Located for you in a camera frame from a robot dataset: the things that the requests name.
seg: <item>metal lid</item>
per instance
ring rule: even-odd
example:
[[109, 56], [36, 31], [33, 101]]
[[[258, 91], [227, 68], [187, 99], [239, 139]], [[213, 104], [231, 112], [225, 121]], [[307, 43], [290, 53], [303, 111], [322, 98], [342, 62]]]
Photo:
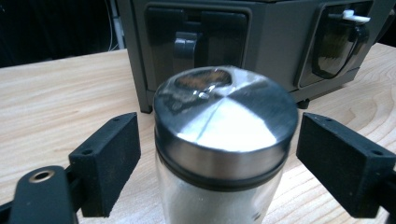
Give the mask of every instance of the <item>metal lid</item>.
[[297, 125], [290, 95], [236, 67], [196, 68], [154, 97], [157, 150], [179, 177], [210, 189], [245, 189], [283, 166]]

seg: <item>dark background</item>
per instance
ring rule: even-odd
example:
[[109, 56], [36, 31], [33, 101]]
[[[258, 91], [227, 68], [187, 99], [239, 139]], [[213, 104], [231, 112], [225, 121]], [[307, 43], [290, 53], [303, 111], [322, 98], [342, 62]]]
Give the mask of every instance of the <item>dark background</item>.
[[[117, 49], [109, 1], [0, 0], [0, 68]], [[395, 23], [378, 42], [396, 47]]]

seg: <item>jar lid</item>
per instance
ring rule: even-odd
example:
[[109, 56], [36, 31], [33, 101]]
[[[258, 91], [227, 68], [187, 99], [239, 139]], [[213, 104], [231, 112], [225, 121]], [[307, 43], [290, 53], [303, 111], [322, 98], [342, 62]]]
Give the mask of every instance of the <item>jar lid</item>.
[[294, 100], [268, 77], [204, 67], [165, 81], [154, 97], [160, 158], [188, 182], [220, 190], [258, 186], [288, 157]]

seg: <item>wooden table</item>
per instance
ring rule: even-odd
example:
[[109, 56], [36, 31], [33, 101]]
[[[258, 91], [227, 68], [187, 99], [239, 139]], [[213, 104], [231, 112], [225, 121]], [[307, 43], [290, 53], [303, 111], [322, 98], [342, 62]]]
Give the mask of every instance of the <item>wooden table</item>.
[[[306, 111], [336, 119], [396, 152], [395, 59], [396, 49], [376, 44], [354, 81]], [[66, 167], [67, 155], [107, 120], [134, 111], [141, 160], [110, 218], [78, 213], [80, 223], [163, 223], [154, 117], [139, 112], [126, 50], [0, 69], [0, 204], [12, 200], [23, 175], [48, 165]], [[297, 134], [264, 223], [384, 222], [383, 209], [376, 219], [350, 217], [297, 160], [296, 142]]]

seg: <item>black holder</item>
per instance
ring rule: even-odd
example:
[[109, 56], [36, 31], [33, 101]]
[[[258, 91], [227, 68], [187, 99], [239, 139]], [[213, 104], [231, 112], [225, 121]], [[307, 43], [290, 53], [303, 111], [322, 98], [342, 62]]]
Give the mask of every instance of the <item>black holder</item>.
[[69, 155], [70, 166], [42, 167], [23, 176], [14, 200], [0, 206], [0, 223], [78, 223], [108, 217], [140, 159], [136, 113], [108, 121]]
[[396, 217], [396, 155], [341, 123], [304, 113], [297, 157], [353, 217]]

